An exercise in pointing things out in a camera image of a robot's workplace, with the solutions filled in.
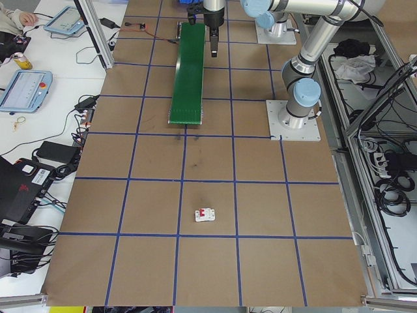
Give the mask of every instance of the white cloth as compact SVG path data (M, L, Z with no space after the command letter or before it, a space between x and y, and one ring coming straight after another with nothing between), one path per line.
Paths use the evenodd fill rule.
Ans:
M338 79L351 80L353 83L364 83L369 80L369 73L375 68L375 56L360 55L343 62L336 70Z
M15 11L6 9L0 2L0 31L13 35L21 34L23 25L19 20L20 13L22 12L18 9Z

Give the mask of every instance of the green conveyor belt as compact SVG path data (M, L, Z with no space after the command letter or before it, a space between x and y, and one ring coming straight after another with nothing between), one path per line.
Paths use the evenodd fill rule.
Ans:
M170 124L201 124L204 42L204 24L182 24Z

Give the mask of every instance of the hand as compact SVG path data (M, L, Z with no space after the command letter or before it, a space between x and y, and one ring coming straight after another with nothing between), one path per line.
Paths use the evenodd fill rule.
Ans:
M19 15L19 20L23 26L34 26L35 23L38 21L38 17L33 13L22 12Z

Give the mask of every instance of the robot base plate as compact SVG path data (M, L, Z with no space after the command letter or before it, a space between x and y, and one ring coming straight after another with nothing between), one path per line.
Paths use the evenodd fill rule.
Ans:
M285 128L278 121L278 112L287 105L286 100L267 100L266 110L268 112L269 132L271 140L319 142L320 133L315 119L309 119L307 124L298 130Z
M295 34L293 31L287 31L282 37L272 37L265 33L265 30L259 27L256 23L256 35L258 38L258 44L297 44ZM291 20L287 20L287 28L293 28Z

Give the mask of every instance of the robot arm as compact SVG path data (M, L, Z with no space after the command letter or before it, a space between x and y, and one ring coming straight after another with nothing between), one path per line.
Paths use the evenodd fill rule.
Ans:
M219 43L219 27L224 23L225 0L203 0L192 3L187 8L188 21L195 24L195 15L204 15L204 24L210 29L211 56L217 57Z
M312 107L317 103L321 89L311 77L324 49L338 29L346 21L363 20L376 14L385 0L240 0L248 16L262 18L265 14L288 12L320 15L321 19L305 41L300 53L287 62L282 78L289 93L287 107L279 114L280 121L291 129L302 128ZM203 0L188 7L190 23L195 15L203 14L204 23L210 28L212 56L217 56L218 28L224 23L225 0ZM372 16L379 25L380 21Z

